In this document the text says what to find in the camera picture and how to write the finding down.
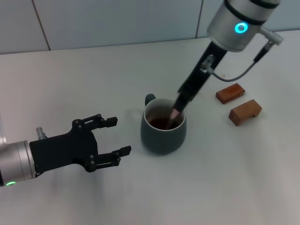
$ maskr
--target coffee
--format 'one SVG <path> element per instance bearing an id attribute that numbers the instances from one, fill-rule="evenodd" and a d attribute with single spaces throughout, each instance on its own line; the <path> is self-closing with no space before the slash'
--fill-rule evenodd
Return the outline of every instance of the coffee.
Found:
<path id="1" fill-rule="evenodd" d="M 160 130 L 172 130 L 180 125 L 176 120 L 173 120 L 172 123 L 170 123 L 170 118 L 155 118 L 150 120 L 149 123 L 151 126 Z"/>

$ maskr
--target wooden block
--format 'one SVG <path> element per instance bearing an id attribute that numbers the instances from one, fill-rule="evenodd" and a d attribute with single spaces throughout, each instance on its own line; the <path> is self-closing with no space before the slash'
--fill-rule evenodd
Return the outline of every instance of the wooden block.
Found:
<path id="1" fill-rule="evenodd" d="M 227 102 L 235 100 L 244 94 L 245 90 L 238 83 L 236 83 L 228 88 L 218 91 L 216 93 L 216 98 L 219 99 L 222 104 L 226 104 Z"/>
<path id="2" fill-rule="evenodd" d="M 261 106 L 254 99 L 235 107 L 230 111 L 229 118 L 236 125 L 242 124 L 245 120 L 256 117 L 261 112 Z"/>

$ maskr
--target white table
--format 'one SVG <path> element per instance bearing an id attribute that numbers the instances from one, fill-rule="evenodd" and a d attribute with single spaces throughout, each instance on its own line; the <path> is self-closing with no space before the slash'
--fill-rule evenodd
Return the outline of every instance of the white table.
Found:
<path id="1" fill-rule="evenodd" d="M 222 105 L 211 77 L 187 107 L 182 147 L 160 157 L 140 140 L 144 97 L 176 98 L 208 39 L 0 56 L 0 112 L 9 143 L 68 132 L 74 119 L 117 116 L 95 130 L 99 153 L 132 146 L 120 166 L 71 165 L 0 188 L 1 225 L 300 224 L 300 31 L 239 80 L 246 94 Z M 235 77 L 265 44 L 229 53 L 217 72 Z M 235 127 L 230 110 L 255 99 L 259 117 Z"/>

